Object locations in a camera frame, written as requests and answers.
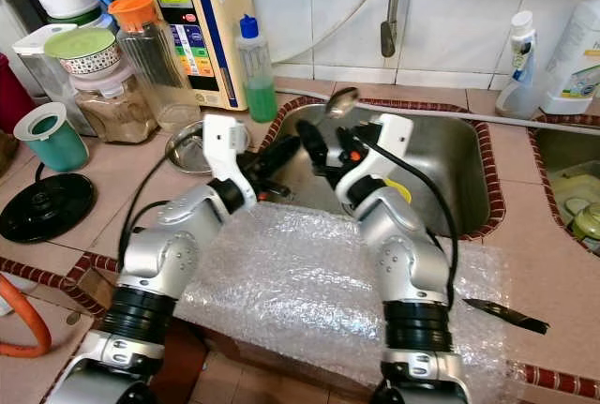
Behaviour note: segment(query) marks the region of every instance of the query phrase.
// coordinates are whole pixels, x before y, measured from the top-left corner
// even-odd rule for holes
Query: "black knife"
[[[512,308],[501,306],[500,304],[492,303],[491,301],[485,299],[467,298],[463,299],[463,301],[469,306],[483,310],[484,312],[501,318],[506,322],[510,322],[515,326],[529,329],[530,331],[537,332],[538,334],[545,334],[550,327],[547,322],[541,322],[535,318],[523,315]]]

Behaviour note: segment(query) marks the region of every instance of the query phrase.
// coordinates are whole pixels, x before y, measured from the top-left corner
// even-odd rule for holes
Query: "white spray bottle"
[[[538,90],[533,86],[536,38],[533,14],[529,10],[513,16],[510,44],[514,70],[510,83],[496,100],[496,113],[501,116],[529,120],[539,105]]]

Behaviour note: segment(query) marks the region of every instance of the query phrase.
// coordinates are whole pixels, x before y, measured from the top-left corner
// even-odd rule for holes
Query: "red object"
[[[52,338],[48,326],[41,319],[29,301],[19,292],[8,279],[0,274],[0,296],[15,309],[15,312],[29,326],[37,340],[37,346],[20,346],[9,343],[0,343],[0,355],[11,357],[39,357],[50,350]]]
[[[33,99],[8,66],[8,58],[0,52],[0,129],[12,134],[19,120],[35,107]]]

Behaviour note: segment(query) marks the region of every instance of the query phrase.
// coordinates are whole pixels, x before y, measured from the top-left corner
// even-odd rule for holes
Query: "white tile wall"
[[[318,39],[342,20],[359,0],[312,0],[313,36]],[[385,20],[387,0],[367,0],[359,11],[314,50],[316,65],[386,67],[381,55],[380,24]],[[395,69],[397,54],[388,65]]]
[[[310,0],[253,0],[262,33],[273,59],[287,58],[312,44]],[[312,64],[312,52],[295,57],[295,64]]]
[[[314,50],[276,66],[276,73],[327,80],[502,88],[510,73],[511,16],[533,12],[538,67],[551,56],[580,0],[411,0],[404,43],[392,59],[380,54],[387,0],[367,0]],[[274,59],[309,46],[357,0],[254,0]]]

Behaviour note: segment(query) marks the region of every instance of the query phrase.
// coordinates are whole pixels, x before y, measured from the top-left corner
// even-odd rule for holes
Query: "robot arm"
[[[307,121],[296,125],[314,172],[349,203],[375,264],[385,316],[383,380],[371,399],[380,403],[469,403],[462,361],[452,353],[446,286],[449,264],[421,218],[383,181],[397,166],[353,134],[402,157],[413,123],[382,114],[354,130],[337,129],[341,167],[327,165],[327,146]]]
[[[366,131],[379,145],[402,155],[412,125],[398,118],[382,115]],[[342,168],[328,167],[319,131],[306,124],[298,132],[315,171],[327,176],[340,200],[355,208],[378,264],[387,327],[384,379],[372,402],[468,402],[460,358],[451,353],[447,330],[447,260],[428,240],[410,206],[384,186],[381,178],[393,164],[353,142],[341,128],[344,152],[355,149],[360,155],[346,156]],[[240,157],[243,127],[232,117],[207,115],[203,141],[216,178],[169,202],[155,227],[132,235],[112,306],[60,376],[50,404],[156,402],[147,383],[160,369],[176,301],[202,248],[233,212],[254,205],[262,189],[286,192],[268,177],[298,149],[297,137],[284,139],[262,155]]]

